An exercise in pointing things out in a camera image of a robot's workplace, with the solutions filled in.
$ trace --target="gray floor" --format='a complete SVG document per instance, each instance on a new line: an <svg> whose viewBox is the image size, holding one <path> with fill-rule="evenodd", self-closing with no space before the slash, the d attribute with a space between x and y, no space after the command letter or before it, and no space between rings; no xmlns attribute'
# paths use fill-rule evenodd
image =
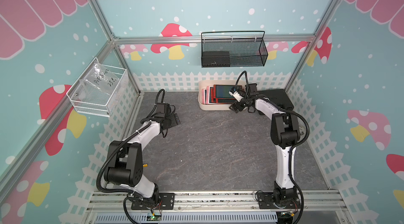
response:
<svg viewBox="0 0 404 224"><path fill-rule="evenodd" d="M135 129L153 109L156 94L144 94ZM166 92L164 102L176 106L181 125L143 151L144 175L160 191L274 188L277 157L266 116L201 110L197 92ZM295 180L303 190L327 189L307 143L296 149Z"/></svg>

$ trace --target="wire basket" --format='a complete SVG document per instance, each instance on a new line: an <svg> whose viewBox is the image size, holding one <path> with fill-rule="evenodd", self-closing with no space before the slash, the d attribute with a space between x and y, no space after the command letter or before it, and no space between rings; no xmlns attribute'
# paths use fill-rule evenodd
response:
<svg viewBox="0 0 404 224"><path fill-rule="evenodd" d="M85 78L95 63L98 63L97 58L94 58L79 79ZM78 113L110 117L121 96L124 94L124 90L129 84L128 71L124 68L110 65L103 66L119 77L118 84L111 95L96 88L92 89L91 92L85 94L86 100L84 102L80 97L82 97L84 92L87 92L86 88L79 82L79 79L76 80L66 95Z"/></svg>
<svg viewBox="0 0 404 224"><path fill-rule="evenodd" d="M202 32L202 67L264 66L265 31Z"/></svg>

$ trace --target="white wire basket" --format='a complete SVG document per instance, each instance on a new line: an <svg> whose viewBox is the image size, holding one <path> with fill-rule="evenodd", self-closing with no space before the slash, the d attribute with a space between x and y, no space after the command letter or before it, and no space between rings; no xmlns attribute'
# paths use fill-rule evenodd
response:
<svg viewBox="0 0 404 224"><path fill-rule="evenodd" d="M97 58L94 58L79 79L86 78L90 69L95 63L98 63ZM66 95L69 97L70 102L78 113L110 117L114 107L124 94L124 91L129 84L128 71L124 68L110 65L103 66L107 67L119 78L118 84L111 95L96 88L92 89L90 93L85 94L86 99L84 102L80 100L80 97L82 97L82 94L87 91L86 88L80 83L79 79L77 79L72 87L68 90Z"/></svg>

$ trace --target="white picket fence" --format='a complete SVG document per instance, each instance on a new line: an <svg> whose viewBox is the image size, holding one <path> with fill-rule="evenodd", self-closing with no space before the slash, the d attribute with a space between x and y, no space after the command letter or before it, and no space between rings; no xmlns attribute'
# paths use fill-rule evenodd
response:
<svg viewBox="0 0 404 224"><path fill-rule="evenodd" d="M87 167L82 169L84 173L83 179L76 182L76 194L68 198L69 209L59 215L59 220L62 224L82 223L90 199L97 189L95 181L98 171L107 158L108 146L112 141L121 140L130 110L134 106L135 101L135 90L132 85L129 85L111 114L108 124L104 124L104 133L99 134L100 142L94 144L94 154L88 156L90 162Z"/></svg>
<svg viewBox="0 0 404 224"><path fill-rule="evenodd" d="M133 76L137 86L139 86L139 88L144 91L158 91L162 88L164 88L165 90L180 91L198 90L198 83L201 80L236 80L240 73L241 72L235 74L232 72L229 75L225 72L221 75L217 72L215 72L214 74L210 74L208 72L205 75L202 75L202 73L198 73L196 75L193 73L190 73L189 75L186 75L185 73L182 73L181 75L178 75L177 73L174 73L173 75L170 75L168 73L166 73L165 75L162 75L160 73L158 73L157 75L153 75L151 73L149 75L145 75L144 73L142 73L140 76L136 74L133 74ZM284 88L291 75L291 73L288 73L286 75L284 75L283 73L280 73L278 75L275 75L275 73L271 73L267 75L266 72L261 75L258 74L258 72L256 72L254 75L252 75L250 72L248 72L247 74L249 77L249 81L251 83L257 83L257 88L259 90Z"/></svg>
<svg viewBox="0 0 404 224"><path fill-rule="evenodd" d="M325 122L320 121L320 114L315 111L316 106L311 105L311 98L307 97L308 92L304 91L304 85L300 82L300 79L296 79L288 94L295 111L303 115L310 125L310 136L307 141L327 179L326 183L332 189L340 191L356 223L376 224L379 214L367 207L368 196L358 191L356 186L359 180L351 178L349 174L351 167L343 164L344 154L336 151L337 142L331 141L331 132L325 130Z"/></svg>

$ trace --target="pink mushroom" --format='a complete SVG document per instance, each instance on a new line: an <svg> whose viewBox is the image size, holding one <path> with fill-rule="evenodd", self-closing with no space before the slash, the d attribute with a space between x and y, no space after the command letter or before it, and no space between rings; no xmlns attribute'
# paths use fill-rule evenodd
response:
<svg viewBox="0 0 404 224"><path fill-rule="evenodd" d="M308 42L306 41L299 42L292 48L292 52L293 53L303 52L306 49L307 44ZM326 30L324 31L320 40L317 42L317 45L314 47L314 50L310 53L310 56L306 61L307 65L311 67L314 65L314 59L316 58L316 55L320 56L320 60L323 64L327 63L331 53L331 46L332 46L331 30L330 28L326 27Z"/></svg>
<svg viewBox="0 0 404 224"><path fill-rule="evenodd" d="M349 110L347 120L355 122L358 126L351 128L351 133L359 142L363 142L369 135L373 137L379 150L384 150L390 143L391 127L390 122L384 114Z"/></svg>
<svg viewBox="0 0 404 224"><path fill-rule="evenodd" d="M56 85L41 94L39 108L42 119L37 121L38 124L41 124L50 115L70 87L70 85ZM48 155L56 155L62 149L67 129L72 131L75 138L78 138L83 132L86 122L87 117L79 115L72 107L46 142L45 149Z"/></svg>
<svg viewBox="0 0 404 224"><path fill-rule="evenodd" d="M192 36L186 28L175 23L169 23L163 29L159 37L190 37ZM183 59L184 53L181 50L181 45L195 47L196 44L153 44L151 46L151 51L154 53L161 53L166 50L170 51L169 59L177 60Z"/></svg>
<svg viewBox="0 0 404 224"><path fill-rule="evenodd" d="M20 224L25 215L28 202L40 206L48 194L50 184L35 181L48 167L48 161L36 161L31 164L5 203L1 206L3 224Z"/></svg>
<svg viewBox="0 0 404 224"><path fill-rule="evenodd" d="M388 154L386 163L392 172L404 180L404 156Z"/></svg>
<svg viewBox="0 0 404 224"><path fill-rule="evenodd" d="M129 58L133 61L141 60L142 57L139 55L140 52L148 52L146 46L144 44L126 44L121 45L120 49L124 54L125 58Z"/></svg>
<svg viewBox="0 0 404 224"><path fill-rule="evenodd" d="M267 51L268 51L267 60L276 59L277 51L286 52L289 50L289 45L287 42L268 42L266 44L266 47L267 47Z"/></svg>

